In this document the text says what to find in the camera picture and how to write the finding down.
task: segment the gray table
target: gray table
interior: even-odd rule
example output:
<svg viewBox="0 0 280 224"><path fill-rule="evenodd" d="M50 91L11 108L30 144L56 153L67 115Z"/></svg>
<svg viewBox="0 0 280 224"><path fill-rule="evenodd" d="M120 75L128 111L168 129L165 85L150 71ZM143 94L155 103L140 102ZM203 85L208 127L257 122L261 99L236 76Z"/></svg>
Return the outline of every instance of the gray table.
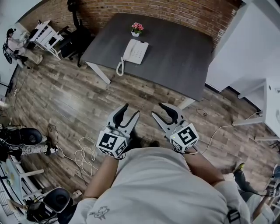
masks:
<svg viewBox="0 0 280 224"><path fill-rule="evenodd" d="M130 33L134 22L144 27L139 37ZM166 20L120 13L99 32L82 60L109 84L110 80L97 65L116 69L130 39L148 42L149 46L140 65L125 62L125 73L160 84L193 100L201 99L213 47L210 36Z"/></svg>

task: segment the telephone handset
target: telephone handset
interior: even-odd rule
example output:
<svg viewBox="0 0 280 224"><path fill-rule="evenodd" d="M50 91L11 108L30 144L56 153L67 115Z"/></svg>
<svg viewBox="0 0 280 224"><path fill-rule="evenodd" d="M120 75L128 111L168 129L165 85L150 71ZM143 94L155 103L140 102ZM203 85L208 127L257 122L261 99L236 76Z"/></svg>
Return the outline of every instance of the telephone handset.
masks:
<svg viewBox="0 0 280 224"><path fill-rule="evenodd" d="M121 57L121 62L118 64L116 72L119 76L123 75L123 69L124 69L124 61L129 61L135 64L141 64L145 52L148 48L149 44L146 42L141 42L139 40L131 39L128 43L126 50L123 54L123 57ZM119 67L122 65L122 72L119 73Z"/></svg>

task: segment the white cable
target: white cable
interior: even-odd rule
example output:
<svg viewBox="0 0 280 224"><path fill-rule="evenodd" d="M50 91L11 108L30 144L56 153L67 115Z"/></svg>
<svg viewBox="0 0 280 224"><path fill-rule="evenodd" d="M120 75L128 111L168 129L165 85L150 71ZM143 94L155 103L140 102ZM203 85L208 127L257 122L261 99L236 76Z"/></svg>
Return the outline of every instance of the white cable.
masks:
<svg viewBox="0 0 280 224"><path fill-rule="evenodd" d="M84 138L88 138L88 139L91 140L91 142L92 142L93 145L94 145L94 150L92 150L91 148L89 148L89 147L87 147L87 146L85 146L85 147L82 147L82 146L81 146L80 141L81 141L82 139L84 139ZM62 155L63 155L64 157L66 157L66 158L68 158L68 159L74 161L74 162L77 164L77 166L80 167L80 168L84 171L84 173L85 173L87 176L91 177L91 176L92 176L92 168L94 168L94 169L96 169L96 170L98 170L98 169L97 169L94 165L92 165L92 163L90 163L90 162L88 162L88 161L85 160L86 153L85 153L84 149L89 149L89 150L91 151L91 160L94 162L94 161L95 161L95 150L96 150L95 143L94 143L94 141L93 141L90 137L87 137L87 136L86 136L86 137L82 137L82 138L79 139L79 146L80 146L81 150L77 150L77 151L75 152L75 154L74 154L74 159L71 159L70 157L66 156L66 155L63 153L62 148L60 148L59 146L58 146L57 148L61 150ZM77 154L77 152L80 152L81 157L82 157L82 160L76 159L76 154ZM91 166L91 174L90 174L90 175L84 170L84 168L83 168L84 163L86 163L86 164L88 164L88 165Z"/></svg>
<svg viewBox="0 0 280 224"><path fill-rule="evenodd" d="M123 59L123 57L121 57L121 62L118 64L117 68L116 68L116 72L119 76L123 76L123 69L124 69L124 63L125 60ZM122 73L119 73L119 67L122 66Z"/></svg>
<svg viewBox="0 0 280 224"><path fill-rule="evenodd" d="M253 113L251 116L249 116L249 117L248 117L247 119L245 119L245 120L248 120L250 117L252 117L253 115L255 115L255 114L257 114L257 113L260 113L260 112L262 112L262 111ZM207 148L206 148L206 150L202 153L202 155L203 155L204 153L207 152L207 150L208 150L208 148L209 148L209 146L210 146L210 143L211 143L211 141L212 141L214 135L216 134L216 132L217 132L220 128L225 128L225 127L233 127L233 125L226 125L226 126L219 127L219 128L214 132L214 134L212 135L212 137L210 138L210 141L209 141L209 143L208 143L208 145L207 145Z"/></svg>

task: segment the wooden floor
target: wooden floor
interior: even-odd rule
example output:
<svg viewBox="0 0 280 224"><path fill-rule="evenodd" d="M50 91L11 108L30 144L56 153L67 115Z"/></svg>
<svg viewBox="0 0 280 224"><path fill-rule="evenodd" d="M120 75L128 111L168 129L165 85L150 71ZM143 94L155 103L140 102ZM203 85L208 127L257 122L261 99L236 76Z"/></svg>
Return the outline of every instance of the wooden floor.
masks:
<svg viewBox="0 0 280 224"><path fill-rule="evenodd" d="M12 94L8 95L8 109L5 113L13 117L13 124L34 127L43 134L47 134L49 123L55 125L59 132L58 145L67 156L74 158L75 151L80 149L79 139L88 136L96 142L100 130L104 129L108 114L120 105L129 103L125 120L136 110L140 110L136 132L143 138L143 145L158 140L162 146L170 148L171 145L163 138L164 133L152 118L151 111L161 113L158 102L178 105L184 97L139 78L129 75L119 77L114 75L114 70L103 69L112 78L110 85L103 82L85 64L78 68L75 60L59 61L44 53L44 60L39 66L34 66L31 70L17 70L14 78L17 91L23 85L17 93L16 101ZM203 109L208 116L202 117L196 109ZM247 118L256 109L245 100L237 99L236 94L229 90L216 94L205 88L202 101L193 103L183 112L198 131L200 141L197 146L203 151L218 127L230 125L237 118ZM50 135L54 142L55 134L53 128ZM220 129L205 157L219 168L233 164L238 158L242 159L246 162L246 178L257 190L262 190L279 158L277 150L269 147L271 142L256 142L256 135L271 134L264 124ZM86 140L82 144L93 147ZM104 156L98 149L95 154L93 164L98 168ZM45 173L36 178L47 189L62 186L73 192L86 188L78 167L72 161L61 159L55 154L49 157L44 154L24 155L22 164L30 171L45 169ZM84 167L90 173L90 167ZM86 182L90 181L84 174L83 178Z"/></svg>

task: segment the tangled cable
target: tangled cable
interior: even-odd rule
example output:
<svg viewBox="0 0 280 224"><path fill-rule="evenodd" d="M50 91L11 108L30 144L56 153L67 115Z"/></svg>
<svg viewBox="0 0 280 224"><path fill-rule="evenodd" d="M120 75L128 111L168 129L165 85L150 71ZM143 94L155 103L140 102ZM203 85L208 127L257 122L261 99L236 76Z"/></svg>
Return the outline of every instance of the tangled cable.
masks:
<svg viewBox="0 0 280 224"><path fill-rule="evenodd" d="M87 139L90 139L90 140L91 140L91 142L92 142L93 145L94 145L94 150L92 150L90 147L87 147L87 146L85 146L85 147L82 147L82 146L81 146L80 141L81 141L82 139L84 139L84 138L87 138ZM57 146L57 148L58 148L59 150L61 150L62 155L63 155L64 157L66 157L66 158L68 158L68 159L74 161L74 162L76 163L76 165L77 165L78 167L80 167L80 168L84 171L84 173L85 173L87 176L91 177L91 176L92 176L92 169L93 169L93 168L96 169L96 170L98 170L98 169L97 169L94 165L92 165L92 163L90 163L90 162L88 162L88 161L85 160L86 153L85 153L84 149L89 149L89 150L91 151L91 160L94 162L94 161L95 161L95 150L96 150L95 143L94 143L94 141L93 141L90 137L85 136L85 137L82 137L82 138L79 139L79 146L80 146L81 150L77 150L77 151L75 152L75 154L74 154L74 159L72 159L72 158L66 156L66 155L63 153L62 148L60 148L59 146ZM76 159L76 154L77 154L78 152L80 152L81 157L82 157L82 160ZM90 175L84 170L84 167L83 167L84 163L86 163L86 164L88 164L89 166L91 166L91 174L90 174Z"/></svg>

